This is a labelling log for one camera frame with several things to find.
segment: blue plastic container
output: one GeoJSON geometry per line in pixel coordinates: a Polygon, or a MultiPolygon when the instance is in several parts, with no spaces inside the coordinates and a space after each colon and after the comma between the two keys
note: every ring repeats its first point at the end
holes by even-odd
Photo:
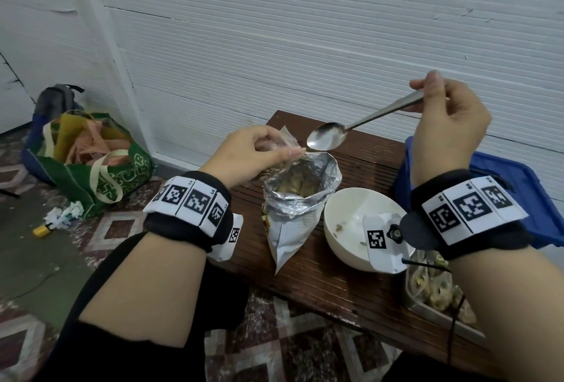
{"type": "MultiPolygon", "coordinates": [[[[395,200],[406,211],[411,210],[413,189],[409,176],[412,143],[413,137],[405,141],[405,159],[393,184],[395,200]]],[[[511,159],[475,152],[470,160],[470,170],[476,177],[492,176],[529,214],[522,222],[535,237],[535,248],[548,244],[564,247],[564,218],[532,169],[511,159]]]]}

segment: hand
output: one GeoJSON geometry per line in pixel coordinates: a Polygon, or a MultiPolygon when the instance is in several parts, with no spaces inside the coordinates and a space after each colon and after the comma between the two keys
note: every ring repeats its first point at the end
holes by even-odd
{"type": "Polygon", "coordinates": [[[211,174],[229,189],[254,179],[272,165],[297,159],[305,152],[304,148],[289,146],[259,151],[269,141],[284,143],[280,132],[268,125],[237,130],[226,137],[200,171],[211,174]]]}
{"type": "Polygon", "coordinates": [[[413,186],[448,171],[468,169],[492,120],[488,109],[465,83],[443,79],[437,71],[412,79],[409,86],[425,93],[422,103],[405,109],[423,113],[413,137],[413,186]]]}

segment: bowl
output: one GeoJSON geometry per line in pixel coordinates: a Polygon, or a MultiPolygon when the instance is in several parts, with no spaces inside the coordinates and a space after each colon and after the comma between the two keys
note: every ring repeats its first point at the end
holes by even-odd
{"type": "Polygon", "coordinates": [[[324,230],[333,253],[345,264],[365,272],[378,272],[368,260],[362,220],[364,216],[405,210],[394,200],[363,187],[349,187],[334,193],[325,205],[324,230]]]}

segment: yellow cap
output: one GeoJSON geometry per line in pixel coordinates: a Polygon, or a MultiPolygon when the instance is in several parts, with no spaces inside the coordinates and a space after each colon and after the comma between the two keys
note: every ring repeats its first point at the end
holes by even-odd
{"type": "Polygon", "coordinates": [[[35,228],[33,230],[33,235],[35,235],[38,238],[41,238],[42,236],[49,235],[50,233],[51,233],[51,231],[45,225],[39,226],[38,228],[35,228]]]}

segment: metal spoon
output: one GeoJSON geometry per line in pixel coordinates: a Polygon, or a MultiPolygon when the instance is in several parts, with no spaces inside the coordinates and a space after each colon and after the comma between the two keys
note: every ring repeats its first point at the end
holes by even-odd
{"type": "Polygon", "coordinates": [[[343,124],[339,124],[338,122],[328,122],[320,125],[314,129],[307,138],[307,146],[311,149],[321,151],[335,149],[343,141],[345,141],[345,138],[350,130],[366,124],[366,122],[370,122],[384,115],[404,109],[407,106],[419,103],[422,99],[423,90],[415,91],[394,101],[391,105],[374,112],[372,115],[368,115],[366,118],[349,125],[348,127],[343,124]]]}

